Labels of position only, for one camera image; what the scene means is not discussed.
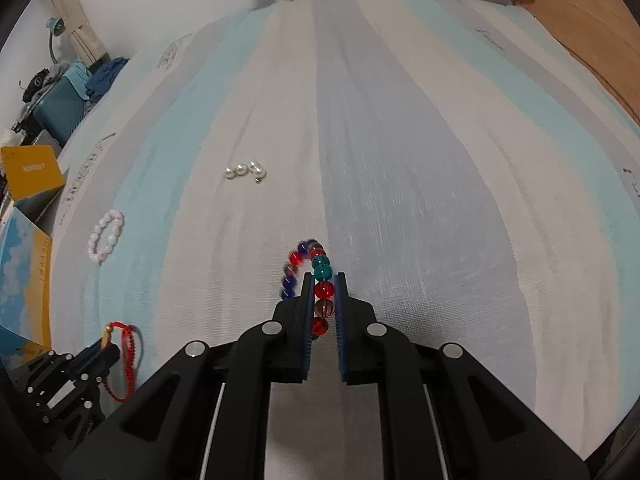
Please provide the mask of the red cord bracelet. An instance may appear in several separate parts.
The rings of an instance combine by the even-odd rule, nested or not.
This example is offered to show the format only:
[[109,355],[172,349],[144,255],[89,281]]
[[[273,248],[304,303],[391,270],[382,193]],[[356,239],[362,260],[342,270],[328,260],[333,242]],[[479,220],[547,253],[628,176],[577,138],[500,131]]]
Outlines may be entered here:
[[136,390],[136,371],[134,370],[134,361],[136,360],[136,341],[134,340],[134,326],[119,321],[107,323],[102,330],[100,339],[101,350],[106,349],[112,343],[114,330],[120,331],[119,350],[126,390],[122,396],[118,396],[112,390],[107,379],[104,379],[103,385],[106,393],[115,402],[125,403],[132,397],[134,390]]

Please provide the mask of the pearl earrings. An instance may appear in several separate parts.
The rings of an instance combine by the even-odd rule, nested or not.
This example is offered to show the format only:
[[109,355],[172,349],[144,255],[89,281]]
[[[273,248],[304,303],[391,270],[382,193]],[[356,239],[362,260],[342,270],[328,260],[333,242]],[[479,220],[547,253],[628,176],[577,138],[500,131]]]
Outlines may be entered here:
[[262,183],[267,177],[267,171],[257,160],[251,160],[248,164],[236,164],[224,170],[224,177],[227,180],[250,176],[256,183]]

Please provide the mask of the blue yellow cardboard box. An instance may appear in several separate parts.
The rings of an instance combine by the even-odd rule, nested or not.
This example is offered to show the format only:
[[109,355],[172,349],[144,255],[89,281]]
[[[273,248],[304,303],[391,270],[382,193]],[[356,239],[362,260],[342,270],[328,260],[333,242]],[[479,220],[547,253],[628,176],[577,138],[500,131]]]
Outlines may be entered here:
[[49,145],[5,146],[1,160],[11,200],[1,229],[1,348],[24,356],[51,344],[52,240],[36,220],[65,178]]

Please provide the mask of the striped bed cover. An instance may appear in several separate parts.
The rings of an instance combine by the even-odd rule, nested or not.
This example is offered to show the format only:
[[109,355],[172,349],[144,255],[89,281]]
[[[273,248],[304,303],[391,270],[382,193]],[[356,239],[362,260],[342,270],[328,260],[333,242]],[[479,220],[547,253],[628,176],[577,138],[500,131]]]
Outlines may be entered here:
[[[262,183],[224,170],[257,160]],[[457,341],[575,452],[639,395],[639,128],[529,13],[296,0],[132,58],[62,151],[58,348],[141,375],[263,320],[318,240],[420,344]]]

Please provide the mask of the teal suitcase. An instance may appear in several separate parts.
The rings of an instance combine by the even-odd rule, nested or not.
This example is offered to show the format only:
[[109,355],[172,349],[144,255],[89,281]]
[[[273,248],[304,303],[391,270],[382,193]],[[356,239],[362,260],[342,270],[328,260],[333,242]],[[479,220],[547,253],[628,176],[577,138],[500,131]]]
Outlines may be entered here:
[[76,60],[36,101],[32,116],[61,146],[70,140],[84,119],[91,77],[85,63]]

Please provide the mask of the black items on suitcase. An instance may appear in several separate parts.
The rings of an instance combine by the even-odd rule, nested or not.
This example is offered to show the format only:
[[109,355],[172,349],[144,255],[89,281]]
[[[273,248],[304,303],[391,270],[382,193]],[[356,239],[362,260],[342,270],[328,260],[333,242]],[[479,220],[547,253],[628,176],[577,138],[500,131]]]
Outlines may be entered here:
[[25,104],[29,103],[40,90],[47,88],[50,84],[54,84],[55,81],[58,81],[69,67],[70,64],[63,62],[53,64],[48,68],[40,70],[40,72],[36,73],[35,76],[32,77],[32,80],[29,81],[27,87],[24,89],[22,101]]

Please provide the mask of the dark blue clothes pile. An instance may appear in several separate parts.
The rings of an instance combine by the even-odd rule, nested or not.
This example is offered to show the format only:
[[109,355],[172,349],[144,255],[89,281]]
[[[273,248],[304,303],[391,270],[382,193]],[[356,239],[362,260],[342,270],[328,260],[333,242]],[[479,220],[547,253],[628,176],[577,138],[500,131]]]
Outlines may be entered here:
[[112,88],[115,79],[129,62],[129,58],[120,56],[101,65],[86,83],[88,101],[96,104]]

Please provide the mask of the blue desk lamp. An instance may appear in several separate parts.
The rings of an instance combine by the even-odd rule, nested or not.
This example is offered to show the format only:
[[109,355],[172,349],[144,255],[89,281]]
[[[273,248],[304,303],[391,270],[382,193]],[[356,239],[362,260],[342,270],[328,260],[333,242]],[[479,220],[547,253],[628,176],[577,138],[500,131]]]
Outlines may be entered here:
[[65,22],[62,18],[49,18],[47,21],[47,30],[49,31],[49,40],[48,40],[48,48],[50,59],[53,64],[58,64],[58,59],[56,58],[53,40],[55,38],[61,37],[65,32]]

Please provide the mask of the tied beige curtain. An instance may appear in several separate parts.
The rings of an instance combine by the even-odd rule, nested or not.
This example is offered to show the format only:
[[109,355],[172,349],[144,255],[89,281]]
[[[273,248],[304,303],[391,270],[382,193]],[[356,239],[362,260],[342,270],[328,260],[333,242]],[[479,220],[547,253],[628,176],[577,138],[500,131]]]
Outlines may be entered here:
[[107,56],[106,47],[89,23],[80,0],[49,0],[55,16],[65,24],[64,35],[85,66],[91,67]]

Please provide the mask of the wooden headboard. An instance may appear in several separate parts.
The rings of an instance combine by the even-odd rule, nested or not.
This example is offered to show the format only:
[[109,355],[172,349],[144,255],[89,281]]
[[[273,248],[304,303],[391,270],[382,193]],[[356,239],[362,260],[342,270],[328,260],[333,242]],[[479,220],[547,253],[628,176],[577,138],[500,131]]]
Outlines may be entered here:
[[639,25],[623,0],[515,0],[639,118]]

